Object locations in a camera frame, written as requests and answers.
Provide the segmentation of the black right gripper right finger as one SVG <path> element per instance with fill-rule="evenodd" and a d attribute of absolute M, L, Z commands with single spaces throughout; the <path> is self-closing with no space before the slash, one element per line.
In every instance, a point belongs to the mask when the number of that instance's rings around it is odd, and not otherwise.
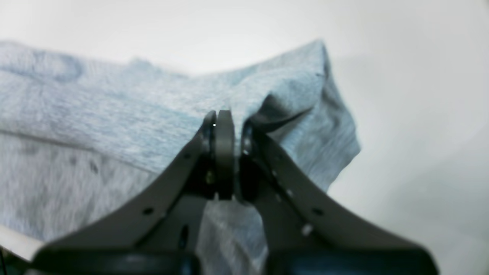
<path fill-rule="evenodd" d="M 335 202 L 252 123 L 243 126 L 241 200 L 258 210 L 265 275 L 437 275 L 426 248 Z"/>

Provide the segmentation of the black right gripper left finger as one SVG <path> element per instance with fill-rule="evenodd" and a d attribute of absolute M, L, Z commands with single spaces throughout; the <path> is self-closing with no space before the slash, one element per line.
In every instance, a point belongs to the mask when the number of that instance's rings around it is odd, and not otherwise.
<path fill-rule="evenodd" d="M 95 223 L 40 249 L 31 268 L 47 275 L 199 275 L 204 208 L 231 199 L 234 125 L 211 111 L 195 136 L 139 195 Z"/>

